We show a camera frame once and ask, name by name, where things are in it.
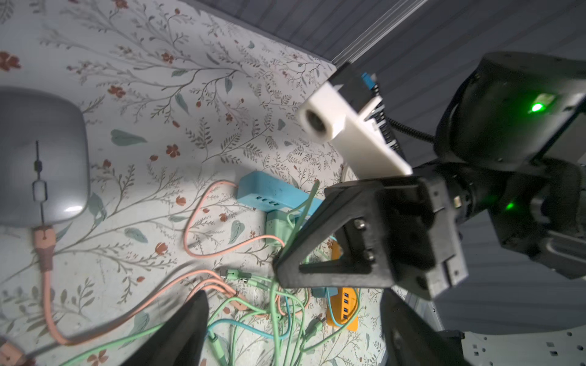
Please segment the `blue-grey charger plug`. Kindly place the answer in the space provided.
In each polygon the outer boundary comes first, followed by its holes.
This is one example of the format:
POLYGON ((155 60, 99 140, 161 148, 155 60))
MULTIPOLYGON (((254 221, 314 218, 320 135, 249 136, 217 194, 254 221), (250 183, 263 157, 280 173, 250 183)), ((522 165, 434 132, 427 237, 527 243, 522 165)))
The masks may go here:
POLYGON ((320 288, 311 288, 311 295, 315 298, 329 298, 337 296, 338 288, 332 287, 320 287, 320 288))

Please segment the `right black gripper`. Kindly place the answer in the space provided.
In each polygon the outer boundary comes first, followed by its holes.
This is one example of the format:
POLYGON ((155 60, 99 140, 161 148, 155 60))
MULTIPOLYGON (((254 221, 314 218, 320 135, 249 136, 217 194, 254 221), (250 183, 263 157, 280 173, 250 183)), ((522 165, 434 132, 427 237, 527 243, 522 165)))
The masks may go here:
POLYGON ((456 166, 349 181, 326 198, 273 262, 283 288, 390 288, 433 300, 468 277, 459 224, 469 190, 456 166))

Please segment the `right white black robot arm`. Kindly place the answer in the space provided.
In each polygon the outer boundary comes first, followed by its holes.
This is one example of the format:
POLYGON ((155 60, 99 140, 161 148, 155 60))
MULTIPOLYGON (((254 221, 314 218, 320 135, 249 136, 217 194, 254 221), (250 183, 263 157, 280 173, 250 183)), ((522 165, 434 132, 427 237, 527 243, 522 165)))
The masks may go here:
POLYGON ((436 129, 436 159, 410 166, 386 143, 376 95, 343 65, 297 112, 356 175, 333 185, 274 261, 284 288, 390 288, 432 300, 468 277, 459 226, 487 211, 507 250, 585 276, 585 64, 483 56, 436 129))

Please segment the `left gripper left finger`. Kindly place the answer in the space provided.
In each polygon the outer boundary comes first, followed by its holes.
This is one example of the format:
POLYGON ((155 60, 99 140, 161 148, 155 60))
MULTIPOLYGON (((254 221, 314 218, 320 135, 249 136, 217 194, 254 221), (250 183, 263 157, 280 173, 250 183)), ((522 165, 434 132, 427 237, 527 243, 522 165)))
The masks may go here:
POLYGON ((208 326, 207 294, 197 292, 128 360, 128 366, 197 365, 208 326))

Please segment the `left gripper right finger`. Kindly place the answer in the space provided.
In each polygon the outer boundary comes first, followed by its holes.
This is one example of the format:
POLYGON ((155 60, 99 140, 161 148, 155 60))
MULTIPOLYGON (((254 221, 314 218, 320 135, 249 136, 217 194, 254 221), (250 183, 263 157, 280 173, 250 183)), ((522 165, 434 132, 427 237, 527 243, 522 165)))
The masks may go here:
POLYGON ((464 333, 434 331, 391 289, 380 303, 386 365, 468 365, 462 350, 464 333))

